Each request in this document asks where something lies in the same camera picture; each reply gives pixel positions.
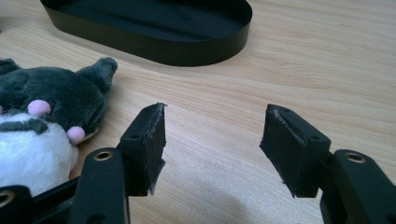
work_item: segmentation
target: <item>tray rim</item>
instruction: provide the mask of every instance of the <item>tray rim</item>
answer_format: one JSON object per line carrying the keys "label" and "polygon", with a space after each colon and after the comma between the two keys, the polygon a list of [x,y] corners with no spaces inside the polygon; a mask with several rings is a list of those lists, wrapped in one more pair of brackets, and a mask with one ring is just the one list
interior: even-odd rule
{"label": "tray rim", "polygon": [[248,30],[253,16],[245,0],[228,0],[242,3],[247,14],[246,24],[229,35],[197,41],[178,41],[141,35],[118,27],[62,13],[59,7],[73,0],[40,0],[53,25],[70,35],[136,55],[156,63],[172,66],[204,66],[220,63],[236,55],[248,41]]}

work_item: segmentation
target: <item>black metal bracket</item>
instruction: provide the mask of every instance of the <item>black metal bracket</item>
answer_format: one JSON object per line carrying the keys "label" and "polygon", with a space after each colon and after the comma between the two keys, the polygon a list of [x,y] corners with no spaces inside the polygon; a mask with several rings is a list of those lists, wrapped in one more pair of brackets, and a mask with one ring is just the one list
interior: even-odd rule
{"label": "black metal bracket", "polygon": [[128,197],[154,191],[165,144],[164,104],[150,105],[117,147],[86,157],[80,177],[35,197],[25,186],[0,188],[0,223],[130,223]]}
{"label": "black metal bracket", "polygon": [[315,198],[326,224],[396,223],[396,188],[370,157],[340,149],[296,113],[268,105],[261,149],[292,196]]}

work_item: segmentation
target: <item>screw hole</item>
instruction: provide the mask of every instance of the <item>screw hole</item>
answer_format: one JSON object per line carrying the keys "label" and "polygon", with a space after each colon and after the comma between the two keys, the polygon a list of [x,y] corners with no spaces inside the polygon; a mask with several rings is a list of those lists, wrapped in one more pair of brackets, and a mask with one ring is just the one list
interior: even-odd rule
{"label": "screw hole", "polygon": [[139,137],[140,137],[139,134],[132,134],[132,135],[131,135],[132,140],[139,139]]}
{"label": "screw hole", "polygon": [[356,163],[365,163],[366,159],[364,159],[362,156],[356,154],[356,153],[351,153],[348,152],[346,154],[346,157],[350,160],[350,161],[354,161]]}
{"label": "screw hole", "polygon": [[111,151],[103,151],[99,152],[98,154],[95,155],[94,159],[96,161],[106,161],[110,159],[113,156],[113,153]]}
{"label": "screw hole", "polygon": [[97,212],[90,215],[87,219],[87,224],[101,224],[106,220],[106,214],[104,212]]}
{"label": "screw hole", "polygon": [[0,208],[6,206],[15,198],[15,193],[11,190],[0,192]]}
{"label": "screw hole", "polygon": [[155,109],[150,109],[150,108],[144,108],[143,111],[148,111],[148,112],[152,112],[155,111]]}

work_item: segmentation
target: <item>gray plush toy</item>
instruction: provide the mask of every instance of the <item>gray plush toy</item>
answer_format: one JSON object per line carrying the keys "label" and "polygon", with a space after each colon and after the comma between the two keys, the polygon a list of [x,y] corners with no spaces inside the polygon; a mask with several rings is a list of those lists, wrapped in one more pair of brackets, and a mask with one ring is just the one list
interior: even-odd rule
{"label": "gray plush toy", "polygon": [[76,73],[59,67],[20,68],[0,60],[0,114],[17,109],[61,125],[77,143],[98,131],[117,63],[100,59]]}

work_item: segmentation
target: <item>wooden table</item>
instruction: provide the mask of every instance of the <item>wooden table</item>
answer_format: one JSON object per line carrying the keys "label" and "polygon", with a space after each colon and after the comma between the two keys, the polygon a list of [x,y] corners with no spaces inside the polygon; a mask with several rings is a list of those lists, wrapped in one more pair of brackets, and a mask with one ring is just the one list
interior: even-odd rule
{"label": "wooden table", "polygon": [[265,108],[283,105],[358,150],[396,181],[396,2],[249,0],[245,48],[222,63],[173,67],[57,30],[38,0],[0,2],[0,57],[77,71],[119,63],[103,128],[84,157],[114,147],[137,113],[165,109],[166,165],[154,196],[131,198],[134,223],[322,223],[293,199],[262,153]]}

